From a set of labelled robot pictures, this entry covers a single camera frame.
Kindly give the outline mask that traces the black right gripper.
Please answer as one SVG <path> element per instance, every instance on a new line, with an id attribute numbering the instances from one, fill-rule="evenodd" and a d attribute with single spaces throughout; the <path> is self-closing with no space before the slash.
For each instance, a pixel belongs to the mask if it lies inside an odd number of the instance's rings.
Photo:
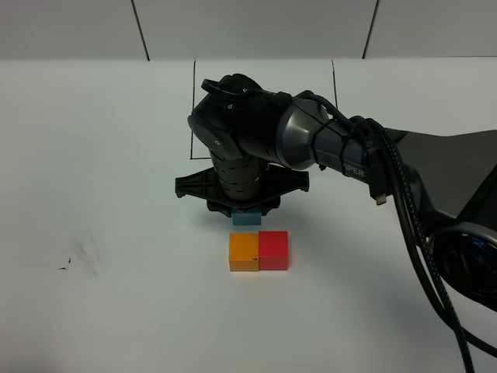
<path id="1" fill-rule="evenodd" d="M 309 190 L 309 175 L 276 165 L 260 170 L 249 167 L 217 170 L 214 167 L 176 179 L 176 196 L 197 197 L 207 209 L 226 216 L 233 211 L 259 208 L 262 215 L 280 206 L 281 197 L 295 190 Z"/>

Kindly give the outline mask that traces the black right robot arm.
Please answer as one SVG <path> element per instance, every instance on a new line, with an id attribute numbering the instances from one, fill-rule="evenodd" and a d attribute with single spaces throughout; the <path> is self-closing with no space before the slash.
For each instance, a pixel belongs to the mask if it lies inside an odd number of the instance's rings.
<path id="1" fill-rule="evenodd" d="M 188 117 L 213 165 L 176 180 L 178 197 L 230 215 L 278 207 L 309 187 L 308 168 L 334 169 L 368 185 L 382 203 L 391 194 L 387 156 L 398 152 L 403 182 L 440 276 L 457 292 L 496 307 L 496 133 L 437 136 L 344 117 L 313 92 L 268 92 L 242 74 L 205 80 L 205 97 Z"/>

